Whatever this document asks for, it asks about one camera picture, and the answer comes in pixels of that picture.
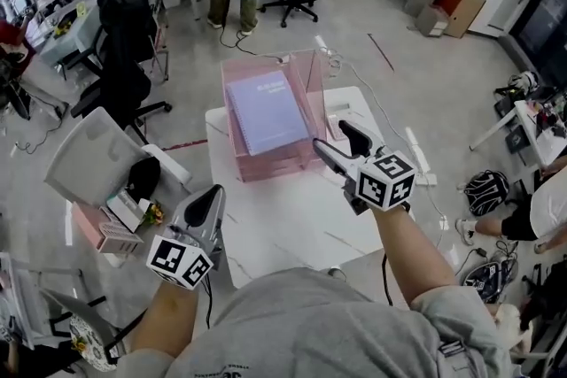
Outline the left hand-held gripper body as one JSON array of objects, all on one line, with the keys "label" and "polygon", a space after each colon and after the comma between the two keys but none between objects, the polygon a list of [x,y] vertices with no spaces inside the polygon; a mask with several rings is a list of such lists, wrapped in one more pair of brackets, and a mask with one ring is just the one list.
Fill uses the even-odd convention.
[{"label": "left hand-held gripper body", "polygon": [[201,226],[183,217],[166,225],[153,237],[146,266],[163,281],[194,290],[212,271],[217,271],[223,253],[222,218],[213,214]]}]

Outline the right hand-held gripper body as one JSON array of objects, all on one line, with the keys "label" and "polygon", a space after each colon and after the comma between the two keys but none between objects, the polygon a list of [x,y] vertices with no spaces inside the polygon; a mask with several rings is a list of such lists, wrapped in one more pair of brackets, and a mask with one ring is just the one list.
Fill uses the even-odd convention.
[{"label": "right hand-held gripper body", "polygon": [[410,210],[408,200],[416,184],[417,169],[402,152],[382,145],[367,157],[344,155],[343,166],[343,193],[357,215],[369,208],[387,212],[400,205]]}]

